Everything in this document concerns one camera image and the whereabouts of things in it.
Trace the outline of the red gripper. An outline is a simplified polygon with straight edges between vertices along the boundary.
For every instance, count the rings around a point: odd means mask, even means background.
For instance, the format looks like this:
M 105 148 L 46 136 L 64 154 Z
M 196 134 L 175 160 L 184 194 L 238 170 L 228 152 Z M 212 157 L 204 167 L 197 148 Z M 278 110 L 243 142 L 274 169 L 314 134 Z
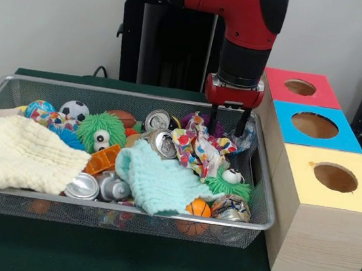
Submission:
M 260 80 L 252 89 L 244 89 L 223 83 L 215 73 L 210 73 L 205 81 L 205 97 L 212 104 L 208 133 L 215 134 L 218 105 L 231 106 L 243 110 L 234 132 L 235 136 L 241 137 L 252 109 L 261 105 L 264 97 L 264 81 Z

